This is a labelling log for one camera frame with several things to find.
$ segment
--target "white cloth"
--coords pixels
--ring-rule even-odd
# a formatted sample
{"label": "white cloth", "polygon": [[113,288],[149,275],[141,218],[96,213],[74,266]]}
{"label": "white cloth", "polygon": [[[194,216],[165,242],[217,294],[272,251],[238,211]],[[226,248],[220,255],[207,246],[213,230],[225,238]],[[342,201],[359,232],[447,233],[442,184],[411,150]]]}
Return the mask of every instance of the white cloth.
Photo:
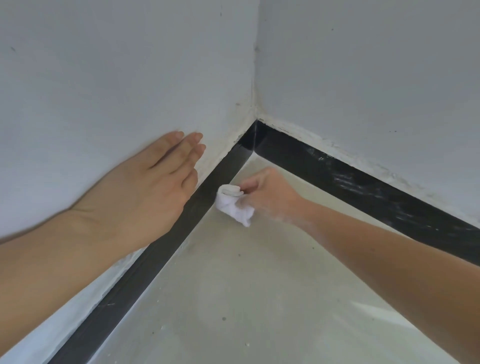
{"label": "white cloth", "polygon": [[224,184],[220,186],[216,193],[215,206],[247,228],[250,226],[250,218],[253,216],[255,209],[251,206],[240,208],[236,205],[242,195],[243,192],[240,191],[240,187]]}

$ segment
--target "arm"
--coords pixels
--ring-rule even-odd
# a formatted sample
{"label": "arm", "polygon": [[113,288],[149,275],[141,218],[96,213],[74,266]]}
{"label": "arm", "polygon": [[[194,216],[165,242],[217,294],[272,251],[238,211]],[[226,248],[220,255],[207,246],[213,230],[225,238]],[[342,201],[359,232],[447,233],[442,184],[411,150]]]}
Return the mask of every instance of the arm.
{"label": "arm", "polygon": [[164,135],[71,209],[0,245],[0,356],[118,259],[170,230],[205,150],[200,133],[182,138]]}
{"label": "arm", "polygon": [[480,267],[305,200],[273,168],[240,187],[242,204],[298,226],[457,360],[480,362]]}

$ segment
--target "left hand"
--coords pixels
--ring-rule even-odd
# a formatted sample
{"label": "left hand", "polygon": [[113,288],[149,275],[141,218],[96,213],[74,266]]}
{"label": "left hand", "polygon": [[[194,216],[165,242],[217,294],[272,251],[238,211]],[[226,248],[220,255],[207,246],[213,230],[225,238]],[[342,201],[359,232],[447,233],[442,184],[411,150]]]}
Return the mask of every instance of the left hand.
{"label": "left hand", "polygon": [[67,213],[86,222],[93,241],[114,243],[121,256],[147,246],[170,230],[193,194],[202,137],[165,134],[107,173]]}

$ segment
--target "concrete floor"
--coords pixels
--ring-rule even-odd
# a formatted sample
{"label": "concrete floor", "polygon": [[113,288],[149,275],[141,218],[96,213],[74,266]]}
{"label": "concrete floor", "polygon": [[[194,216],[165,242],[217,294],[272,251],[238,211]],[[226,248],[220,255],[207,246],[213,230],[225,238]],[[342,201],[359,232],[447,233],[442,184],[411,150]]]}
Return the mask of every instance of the concrete floor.
{"label": "concrete floor", "polygon": [[[254,154],[234,182],[267,165]],[[283,173],[304,197],[391,230]],[[91,363],[456,361],[304,232],[212,208]]]}

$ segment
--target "hand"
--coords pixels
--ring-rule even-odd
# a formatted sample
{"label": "hand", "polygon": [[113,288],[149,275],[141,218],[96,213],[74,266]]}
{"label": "hand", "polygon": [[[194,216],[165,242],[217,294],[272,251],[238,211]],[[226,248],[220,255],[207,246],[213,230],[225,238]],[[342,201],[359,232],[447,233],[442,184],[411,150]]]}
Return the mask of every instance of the hand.
{"label": "hand", "polygon": [[302,200],[285,178],[273,167],[267,167],[240,183],[246,193],[239,205],[249,205],[267,216],[292,222]]}
{"label": "hand", "polygon": [[125,256],[170,230],[198,182],[203,135],[168,133],[119,164],[69,211]]}

